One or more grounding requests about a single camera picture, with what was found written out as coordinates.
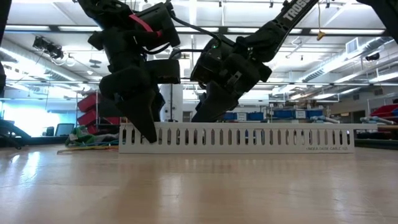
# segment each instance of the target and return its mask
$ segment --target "ceiling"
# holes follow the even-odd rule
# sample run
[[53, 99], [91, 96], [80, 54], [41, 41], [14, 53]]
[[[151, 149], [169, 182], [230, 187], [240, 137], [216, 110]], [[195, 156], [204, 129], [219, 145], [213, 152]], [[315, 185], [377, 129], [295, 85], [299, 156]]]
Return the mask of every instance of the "ceiling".
[[[147, 7], [146, 4], [154, 4], [160, 1], [126, 1], [135, 10], [142, 10]], [[332, 1], [329, 8], [326, 8], [326, 1], [320, 1], [320, 15], [318, 6], [315, 6], [309, 14], [297, 25], [298, 29], [312, 28], [316, 30], [318, 23], [323, 30], [343, 29], [340, 36], [328, 36], [318, 41], [312, 35], [292, 34], [289, 36], [279, 53], [271, 61], [266, 63], [273, 69], [273, 74], [269, 82], [297, 82], [297, 79], [305, 72], [315, 68], [320, 63], [328, 60], [330, 57], [346, 50], [347, 42], [353, 40], [355, 36], [361, 37], [366, 32], [384, 32], [384, 25], [371, 9], [371, 7], [357, 3], [351, 0]], [[173, 0], [174, 11], [178, 18], [201, 27], [260, 27], [267, 21], [275, 18], [282, 8], [283, 0], [275, 0], [274, 6], [270, 8], [270, 1], [257, 0], [228, 0], [222, 1], [220, 7], [218, 1], [202, 0]], [[67, 64], [61, 65], [63, 69], [74, 73], [79, 78], [74, 80], [92, 80], [98, 81], [101, 77], [108, 75], [108, 59], [103, 51], [95, 50], [88, 42], [90, 32], [54, 32], [40, 30], [37, 26], [89, 26], [95, 27], [96, 24], [86, 16], [79, 4], [72, 0], [13, 0], [11, 12], [8, 20], [9, 27], [6, 29], [4, 38], [10, 42], [28, 50], [29, 52], [43, 56], [50, 60], [46, 55], [42, 55], [32, 47], [35, 37], [45, 37], [56, 45], [62, 46], [62, 49], [76, 63], [73, 66]], [[14, 25], [30, 25], [36, 27], [15, 28]], [[235, 40], [238, 35], [227, 34], [231, 40]], [[202, 49], [211, 39], [210, 36], [201, 34], [180, 34], [181, 49]], [[361, 62], [360, 58], [354, 58], [344, 66], [339, 66], [336, 70], [328, 72], [314, 79], [315, 82], [333, 83], [336, 80], [359, 72], [364, 68], [375, 66], [377, 63], [389, 60], [397, 53], [397, 44], [390, 42], [383, 46], [381, 58], [378, 62]], [[189, 71], [196, 62], [199, 53], [189, 55], [192, 59], [181, 59], [182, 76], [189, 76]], [[90, 67], [90, 59], [101, 62], [99, 68]], [[365, 79], [372, 77], [358, 75], [350, 79], [350, 82], [364, 82]], [[258, 89], [271, 90], [274, 85], [257, 86]], [[292, 89], [287, 93], [295, 94]]]

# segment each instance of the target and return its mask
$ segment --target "wooden floor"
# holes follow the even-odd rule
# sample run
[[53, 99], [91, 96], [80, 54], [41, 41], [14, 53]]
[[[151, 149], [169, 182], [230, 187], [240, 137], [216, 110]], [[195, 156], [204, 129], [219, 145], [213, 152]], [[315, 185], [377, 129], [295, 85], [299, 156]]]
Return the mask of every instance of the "wooden floor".
[[56, 155], [0, 149], [0, 223], [398, 223], [398, 151]]

